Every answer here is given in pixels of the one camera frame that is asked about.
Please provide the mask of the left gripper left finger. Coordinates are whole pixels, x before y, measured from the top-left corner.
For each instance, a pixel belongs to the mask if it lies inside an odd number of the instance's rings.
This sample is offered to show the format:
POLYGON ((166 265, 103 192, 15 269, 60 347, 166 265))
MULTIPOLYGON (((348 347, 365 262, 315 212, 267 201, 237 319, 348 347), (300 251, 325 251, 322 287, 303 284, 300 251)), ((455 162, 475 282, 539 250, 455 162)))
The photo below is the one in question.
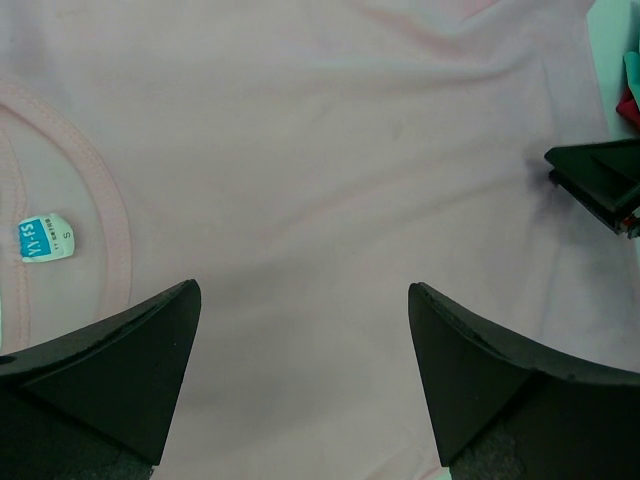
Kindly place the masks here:
POLYGON ((4 479, 148 479, 201 312, 194 280, 1 358, 4 479))

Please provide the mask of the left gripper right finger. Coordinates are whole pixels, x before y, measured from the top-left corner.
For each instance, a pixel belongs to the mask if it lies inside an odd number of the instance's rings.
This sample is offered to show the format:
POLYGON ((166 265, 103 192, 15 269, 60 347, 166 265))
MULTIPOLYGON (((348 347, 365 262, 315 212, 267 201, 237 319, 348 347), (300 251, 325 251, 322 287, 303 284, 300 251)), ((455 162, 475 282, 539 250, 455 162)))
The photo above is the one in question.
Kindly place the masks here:
POLYGON ((440 463, 454 479, 635 479, 639 376, 544 346, 432 287, 408 293, 440 463))

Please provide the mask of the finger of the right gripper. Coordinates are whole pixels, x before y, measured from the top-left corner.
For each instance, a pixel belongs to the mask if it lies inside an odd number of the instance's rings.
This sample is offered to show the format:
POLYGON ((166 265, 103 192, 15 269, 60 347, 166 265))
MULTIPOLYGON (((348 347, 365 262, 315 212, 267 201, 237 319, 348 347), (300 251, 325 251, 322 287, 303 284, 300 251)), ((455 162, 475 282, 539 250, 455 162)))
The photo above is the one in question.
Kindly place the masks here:
POLYGON ((549 179, 617 235, 639 233, 639 141, 559 146, 544 159, 549 179))

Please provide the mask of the pink t shirt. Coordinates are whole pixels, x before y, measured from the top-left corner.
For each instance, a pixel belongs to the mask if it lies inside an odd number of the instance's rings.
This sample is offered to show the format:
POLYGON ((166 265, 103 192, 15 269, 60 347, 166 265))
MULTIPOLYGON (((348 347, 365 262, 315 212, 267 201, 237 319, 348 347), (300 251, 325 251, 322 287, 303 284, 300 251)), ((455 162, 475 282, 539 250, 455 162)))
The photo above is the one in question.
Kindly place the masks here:
POLYGON ((1 349, 197 280, 159 479, 434 479, 424 282, 639 367, 632 243, 546 175, 608 133, 588 1, 5 1, 1 349))

